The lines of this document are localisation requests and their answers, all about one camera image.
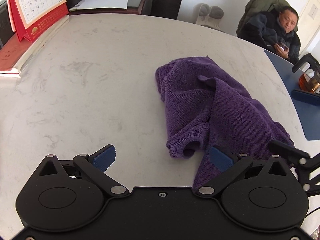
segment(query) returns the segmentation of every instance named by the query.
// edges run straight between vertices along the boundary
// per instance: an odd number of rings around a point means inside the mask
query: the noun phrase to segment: door
[[[318,31],[320,31],[320,0],[309,0],[300,14],[298,23],[297,34],[301,41],[301,55],[309,47]]]

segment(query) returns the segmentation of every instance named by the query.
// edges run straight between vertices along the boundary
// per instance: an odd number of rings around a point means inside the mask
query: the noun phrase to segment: purple towel
[[[264,106],[209,57],[173,60],[156,70],[156,82],[165,104],[166,146],[171,157],[189,158],[195,150],[205,151],[194,189],[221,173],[210,163],[212,146],[267,160],[270,140],[293,145]]]

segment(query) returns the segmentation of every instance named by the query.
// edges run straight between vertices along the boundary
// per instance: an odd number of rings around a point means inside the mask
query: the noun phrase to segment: blue mat
[[[293,65],[285,59],[278,57],[270,51],[265,50],[265,53],[275,66],[281,77],[285,87],[287,88],[290,96],[291,91],[299,88],[299,78],[303,74],[302,70],[292,73]],[[295,99],[292,102],[297,110],[304,135],[307,140],[320,139],[320,106],[313,106],[308,103],[300,102]]]

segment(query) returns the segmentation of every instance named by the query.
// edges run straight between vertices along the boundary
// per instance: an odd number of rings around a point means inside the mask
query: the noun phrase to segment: man's hand
[[[275,44],[274,45],[276,53],[278,54],[278,56],[284,58],[284,59],[288,59],[289,55],[289,48],[287,46],[285,46],[285,49],[283,50],[279,44]]]

